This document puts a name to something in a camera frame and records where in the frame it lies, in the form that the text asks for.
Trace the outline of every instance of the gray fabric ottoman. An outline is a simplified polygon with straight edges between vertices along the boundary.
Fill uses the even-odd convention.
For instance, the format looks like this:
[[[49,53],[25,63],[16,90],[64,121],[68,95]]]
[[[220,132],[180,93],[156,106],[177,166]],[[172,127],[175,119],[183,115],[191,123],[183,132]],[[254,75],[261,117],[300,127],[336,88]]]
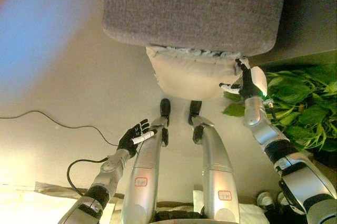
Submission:
[[[103,27],[113,39],[265,53],[275,43],[283,0],[104,0]]]

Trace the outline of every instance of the label sticker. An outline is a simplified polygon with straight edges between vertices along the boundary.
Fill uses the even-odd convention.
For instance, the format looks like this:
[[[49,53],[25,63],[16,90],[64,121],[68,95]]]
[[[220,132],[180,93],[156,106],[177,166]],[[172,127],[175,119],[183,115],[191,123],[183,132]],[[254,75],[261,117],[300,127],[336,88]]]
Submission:
[[[218,191],[217,195],[219,196],[220,200],[226,200],[226,201],[232,200],[232,194],[230,191]]]
[[[147,186],[147,178],[136,178],[135,179],[136,187],[145,187]]]

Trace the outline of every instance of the floor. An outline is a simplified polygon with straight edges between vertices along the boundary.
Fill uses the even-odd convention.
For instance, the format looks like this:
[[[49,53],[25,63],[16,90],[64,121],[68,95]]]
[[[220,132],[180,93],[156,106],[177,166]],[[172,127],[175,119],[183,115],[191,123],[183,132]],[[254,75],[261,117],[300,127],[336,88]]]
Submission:
[[[193,189],[202,184],[202,148],[193,144],[186,122],[190,102],[165,95],[144,47],[104,34],[102,12],[101,0],[0,0],[0,29],[5,30],[0,34],[0,116],[39,109],[67,125],[95,125],[118,143],[138,121],[154,120],[160,100],[168,97],[170,142],[161,151],[158,200],[192,202]],[[228,104],[222,97],[205,101],[201,114],[215,123],[226,146],[240,201],[251,201],[261,190],[275,195],[278,176],[271,162],[241,118],[221,113]],[[116,149],[95,130],[65,129],[37,113],[0,120],[0,141],[0,183],[20,186],[36,181],[68,186],[72,161],[102,159]],[[125,193],[134,160],[126,165],[118,193]],[[98,164],[80,163],[71,177],[88,188],[98,171]]]

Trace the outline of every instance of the blue light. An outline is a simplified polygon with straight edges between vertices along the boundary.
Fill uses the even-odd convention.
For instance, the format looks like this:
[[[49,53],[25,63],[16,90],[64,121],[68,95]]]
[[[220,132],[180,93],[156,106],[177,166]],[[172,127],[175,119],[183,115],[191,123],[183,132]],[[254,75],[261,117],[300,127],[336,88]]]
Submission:
[[[0,102],[34,86],[100,0],[6,0],[0,6]]]

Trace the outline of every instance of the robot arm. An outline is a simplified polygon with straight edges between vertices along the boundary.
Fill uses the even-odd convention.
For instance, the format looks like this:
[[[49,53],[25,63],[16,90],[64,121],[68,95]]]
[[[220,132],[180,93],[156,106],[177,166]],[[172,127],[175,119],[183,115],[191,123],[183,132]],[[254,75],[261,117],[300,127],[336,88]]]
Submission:
[[[110,197],[116,193],[126,162],[136,154],[137,144],[134,142],[144,141],[155,134],[154,131],[149,132],[148,128],[147,120],[143,120],[126,132],[116,153],[108,156],[88,191],[76,201],[59,224],[99,223]]]
[[[309,224],[335,221],[337,195],[333,185],[266,116],[262,98],[266,96],[264,73],[258,67],[250,69],[246,60],[237,62],[243,74],[239,93],[245,99],[244,123],[274,164],[291,208],[306,214]],[[231,91],[231,86],[220,86],[226,91],[237,92]]]

